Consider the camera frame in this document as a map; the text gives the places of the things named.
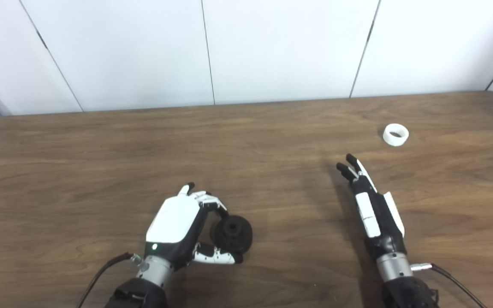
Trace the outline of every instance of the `white robotic hand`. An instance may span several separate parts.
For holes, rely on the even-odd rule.
[[[164,259],[174,271],[189,265],[191,261],[241,263],[241,253],[198,242],[209,212],[217,212],[222,219],[233,217],[229,217],[226,207],[211,193],[190,193],[193,187],[194,183],[184,185],[178,195],[165,200],[146,234],[145,258],[153,256]],[[248,229],[252,241],[250,225]]]

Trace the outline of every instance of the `black rubber part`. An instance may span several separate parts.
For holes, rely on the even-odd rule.
[[[241,216],[227,216],[214,228],[213,239],[222,250],[244,254],[252,245],[252,226]]]

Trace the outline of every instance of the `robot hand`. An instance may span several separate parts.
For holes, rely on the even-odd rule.
[[[252,228],[243,218],[229,216],[226,207],[207,191],[190,194],[194,184],[184,185],[178,195],[165,200],[146,234],[144,258],[159,257],[168,261],[174,271],[191,261],[216,264],[242,263],[242,254],[252,243]],[[216,212],[221,219],[218,230],[229,231],[235,240],[243,240],[246,249],[233,249],[220,240],[220,246],[198,242],[209,212]]]
[[[387,308],[438,308],[434,293],[414,277],[404,245],[404,225],[391,193],[378,193],[364,166],[353,155],[346,160],[355,168],[338,163],[355,195],[366,230],[366,250],[376,262],[383,279],[383,300]]]
[[[164,288],[174,271],[191,261],[243,262],[243,254],[252,244],[252,227],[240,216],[229,216],[211,193],[190,193],[193,187],[193,183],[184,185],[178,195],[163,202],[146,233],[137,276],[115,290],[106,308],[167,308]],[[213,234],[215,246],[198,242],[209,212],[221,217]]]

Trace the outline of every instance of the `robotic fingertip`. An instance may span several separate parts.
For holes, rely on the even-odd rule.
[[[189,195],[189,193],[191,192],[191,190],[195,187],[195,183],[194,182],[189,182],[187,185],[190,187],[190,190],[187,192],[188,195]]]

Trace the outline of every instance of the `white cylinder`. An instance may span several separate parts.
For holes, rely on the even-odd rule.
[[[383,131],[383,140],[392,146],[401,146],[408,139],[409,132],[403,125],[393,123]]]

